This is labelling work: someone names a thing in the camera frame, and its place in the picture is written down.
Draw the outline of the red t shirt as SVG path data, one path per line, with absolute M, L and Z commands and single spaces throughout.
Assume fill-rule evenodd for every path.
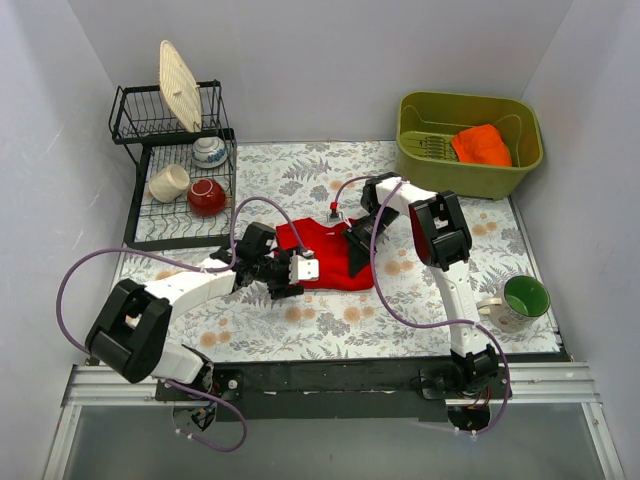
M 354 277 L 349 274 L 348 244 L 342 235 L 347 228 L 344 222 L 323 226 L 312 218 L 302 218 L 293 224 L 304 245 L 314 251 L 319 261 L 319 278 L 301 281 L 305 289 L 361 291 L 373 287 L 370 266 L 365 266 Z

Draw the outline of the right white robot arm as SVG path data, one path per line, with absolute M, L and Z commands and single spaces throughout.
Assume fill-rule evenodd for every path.
M 363 179 L 361 206 L 368 215 L 343 231 L 349 276 L 375 266 L 378 235 L 398 216 L 407 217 L 414 249 L 434 276 L 447 319 L 427 324 L 410 322 L 391 308 L 378 283 L 374 284 L 376 293 L 390 315 L 408 327 L 447 327 L 452 367 L 445 388 L 464 397 L 479 395 L 497 376 L 501 348 L 480 324 L 469 283 L 472 238 L 457 195 L 423 190 L 393 172 Z

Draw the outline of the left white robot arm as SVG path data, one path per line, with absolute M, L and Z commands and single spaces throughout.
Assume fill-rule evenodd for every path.
M 253 222 L 242 238 L 221 247 L 197 268 L 145 284 L 119 281 L 90 329 L 85 347 L 131 383 L 147 377 L 169 379 L 193 400 L 213 386 L 213 363 L 195 349 L 167 340 L 178 317 L 208 301 L 254 282 L 273 300 L 304 292 L 304 281 L 319 278 L 314 252 L 276 245 L 276 231 Z

